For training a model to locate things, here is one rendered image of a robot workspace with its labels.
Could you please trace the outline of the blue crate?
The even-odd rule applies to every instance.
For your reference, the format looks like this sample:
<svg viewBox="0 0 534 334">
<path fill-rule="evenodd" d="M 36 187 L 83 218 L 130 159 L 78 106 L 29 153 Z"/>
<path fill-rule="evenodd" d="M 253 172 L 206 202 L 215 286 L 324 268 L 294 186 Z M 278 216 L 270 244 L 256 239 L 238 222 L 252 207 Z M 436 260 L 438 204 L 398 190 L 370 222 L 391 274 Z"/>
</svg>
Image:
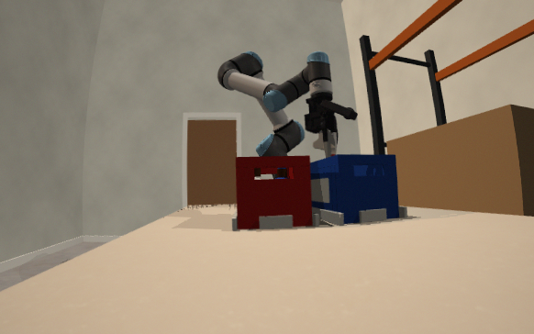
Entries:
<svg viewBox="0 0 534 334">
<path fill-rule="evenodd" d="M 359 223 L 362 210 L 399 217 L 394 154 L 337 154 L 310 164 L 312 207 L 343 213 L 344 224 Z"/>
</svg>

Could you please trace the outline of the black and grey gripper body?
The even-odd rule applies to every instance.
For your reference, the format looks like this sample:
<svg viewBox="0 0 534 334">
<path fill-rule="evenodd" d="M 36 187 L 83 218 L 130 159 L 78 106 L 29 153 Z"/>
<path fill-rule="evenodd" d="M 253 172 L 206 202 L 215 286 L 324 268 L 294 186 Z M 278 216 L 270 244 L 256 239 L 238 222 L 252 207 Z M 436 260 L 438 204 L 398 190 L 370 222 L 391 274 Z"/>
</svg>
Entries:
<svg viewBox="0 0 534 334">
<path fill-rule="evenodd" d="M 334 116 L 334 112 L 321 106 L 323 99 L 332 101 L 332 94 L 328 92 L 320 92 L 320 93 L 313 94 L 311 95 L 311 98 L 306 99 L 306 103 L 309 106 L 309 113 L 312 113 L 312 114 L 305 115 L 306 131 L 309 131 L 315 134 L 319 133 L 319 131 L 321 130 L 321 126 L 320 126 L 321 122 L 323 122 L 322 121 L 323 117 L 327 118 L 328 129 L 330 131 L 334 131 L 334 128 L 337 127 L 337 120 L 336 120 L 336 117 Z M 314 130 L 314 131 L 311 131 L 311 130 Z"/>
</svg>

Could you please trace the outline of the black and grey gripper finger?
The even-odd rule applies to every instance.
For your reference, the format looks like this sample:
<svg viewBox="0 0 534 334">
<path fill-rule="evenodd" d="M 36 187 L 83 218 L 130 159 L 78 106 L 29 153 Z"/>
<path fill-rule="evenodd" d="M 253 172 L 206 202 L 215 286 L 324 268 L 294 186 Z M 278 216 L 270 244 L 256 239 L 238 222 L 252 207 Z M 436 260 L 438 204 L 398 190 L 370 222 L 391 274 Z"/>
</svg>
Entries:
<svg viewBox="0 0 534 334">
<path fill-rule="evenodd" d="M 327 118 L 322 118 L 321 130 L 318 133 L 318 139 L 313 142 L 313 147 L 315 149 L 325 150 L 325 155 L 331 157 L 331 144 L 330 144 L 330 131 L 328 129 Z"/>
<path fill-rule="evenodd" d="M 338 129 L 334 128 L 334 131 L 330 131 L 331 152 L 336 155 L 338 145 Z"/>
</svg>

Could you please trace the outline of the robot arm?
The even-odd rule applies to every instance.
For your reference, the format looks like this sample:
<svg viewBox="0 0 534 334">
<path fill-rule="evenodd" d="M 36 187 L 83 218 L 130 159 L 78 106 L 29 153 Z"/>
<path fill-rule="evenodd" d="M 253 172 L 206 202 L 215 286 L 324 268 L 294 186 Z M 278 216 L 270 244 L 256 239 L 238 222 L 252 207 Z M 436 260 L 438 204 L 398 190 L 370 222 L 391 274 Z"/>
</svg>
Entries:
<svg viewBox="0 0 534 334">
<path fill-rule="evenodd" d="M 274 135 L 270 134 L 256 147 L 259 157 L 288 156 L 287 153 L 305 138 L 302 125 L 287 117 L 282 108 L 305 95 L 309 88 L 310 96 L 320 92 L 333 94 L 328 55 L 321 51 L 312 52 L 306 63 L 303 71 L 280 85 L 263 79 L 262 60 L 253 51 L 241 53 L 220 66 L 217 73 L 219 83 L 228 90 L 234 89 L 257 98 L 273 124 Z M 321 106 L 340 113 L 346 119 L 355 120 L 358 116 L 351 107 L 326 99 L 322 100 Z"/>
</svg>

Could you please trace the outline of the red plastic bottle crate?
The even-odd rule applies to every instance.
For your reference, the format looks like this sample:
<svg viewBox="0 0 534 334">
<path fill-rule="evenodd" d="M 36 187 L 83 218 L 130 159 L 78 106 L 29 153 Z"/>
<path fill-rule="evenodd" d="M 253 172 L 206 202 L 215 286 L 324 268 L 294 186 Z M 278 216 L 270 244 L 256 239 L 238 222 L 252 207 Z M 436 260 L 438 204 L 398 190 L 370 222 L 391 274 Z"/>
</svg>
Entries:
<svg viewBox="0 0 534 334">
<path fill-rule="evenodd" d="M 289 179 L 254 179 L 287 169 Z M 293 215 L 293 227 L 313 226 L 310 156 L 236 157 L 238 229 L 260 228 L 259 217 Z"/>
</svg>

